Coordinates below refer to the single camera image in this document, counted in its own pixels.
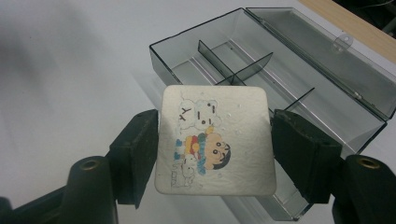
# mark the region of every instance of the square coaster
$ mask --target square coaster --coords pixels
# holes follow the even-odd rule
[[[169,86],[155,187],[165,194],[266,196],[276,190],[265,91]]]

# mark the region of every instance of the printed illustration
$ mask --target printed illustration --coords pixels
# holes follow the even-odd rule
[[[218,170],[228,164],[231,147],[215,132],[221,124],[216,101],[184,100],[179,108],[180,135],[193,128],[196,135],[176,140],[172,187],[189,187],[195,175],[205,175],[207,170]]]

